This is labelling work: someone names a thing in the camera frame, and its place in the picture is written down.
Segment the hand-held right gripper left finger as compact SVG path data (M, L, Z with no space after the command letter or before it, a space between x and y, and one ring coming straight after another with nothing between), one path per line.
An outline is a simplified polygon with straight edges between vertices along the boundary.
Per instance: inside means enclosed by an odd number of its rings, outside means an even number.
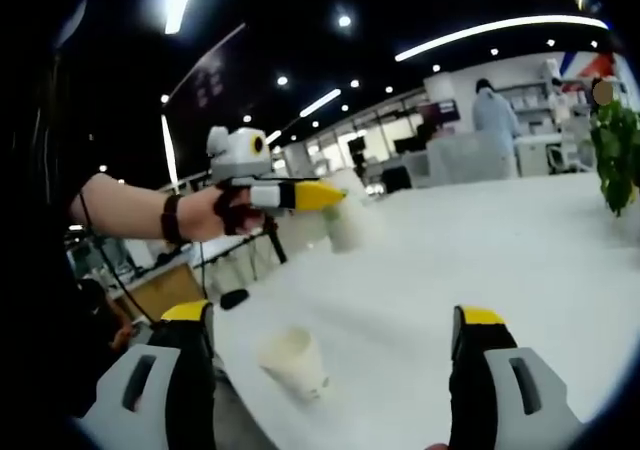
M214 449L212 304L174 306L97 384L82 431L99 449Z

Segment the person's left hand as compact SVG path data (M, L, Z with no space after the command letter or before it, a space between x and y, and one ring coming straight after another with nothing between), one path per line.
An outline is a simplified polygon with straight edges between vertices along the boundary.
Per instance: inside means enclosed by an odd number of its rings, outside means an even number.
M210 186L182 198L177 207L181 236L198 242L249 234L263 226L265 217L250 204L248 187Z

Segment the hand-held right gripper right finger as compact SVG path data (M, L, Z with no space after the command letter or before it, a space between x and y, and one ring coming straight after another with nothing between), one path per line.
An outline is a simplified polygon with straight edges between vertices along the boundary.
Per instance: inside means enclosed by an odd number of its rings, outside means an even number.
M451 362L451 449L566 449L581 433L565 382L494 311L454 308Z

